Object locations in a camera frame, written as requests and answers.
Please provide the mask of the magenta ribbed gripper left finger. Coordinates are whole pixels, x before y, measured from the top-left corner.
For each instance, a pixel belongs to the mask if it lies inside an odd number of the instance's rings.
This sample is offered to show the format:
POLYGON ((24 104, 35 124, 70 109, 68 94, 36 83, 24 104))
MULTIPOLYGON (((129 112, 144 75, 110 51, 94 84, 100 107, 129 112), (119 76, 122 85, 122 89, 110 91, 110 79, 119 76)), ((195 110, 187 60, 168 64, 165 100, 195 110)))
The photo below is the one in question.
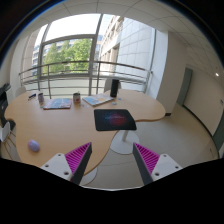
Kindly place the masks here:
POLYGON ((92 154, 92 144, 86 143, 70 152, 57 153, 41 168, 76 185, 79 185, 92 154))

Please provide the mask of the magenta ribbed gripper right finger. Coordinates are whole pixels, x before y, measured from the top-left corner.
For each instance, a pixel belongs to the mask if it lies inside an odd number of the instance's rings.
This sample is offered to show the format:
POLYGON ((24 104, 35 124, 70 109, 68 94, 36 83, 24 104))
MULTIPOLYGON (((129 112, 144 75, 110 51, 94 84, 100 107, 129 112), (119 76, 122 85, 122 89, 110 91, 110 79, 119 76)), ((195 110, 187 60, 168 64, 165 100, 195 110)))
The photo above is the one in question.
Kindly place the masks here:
POLYGON ((137 143, 133 144, 133 155, 145 185, 182 169, 168 154, 157 154, 137 143))

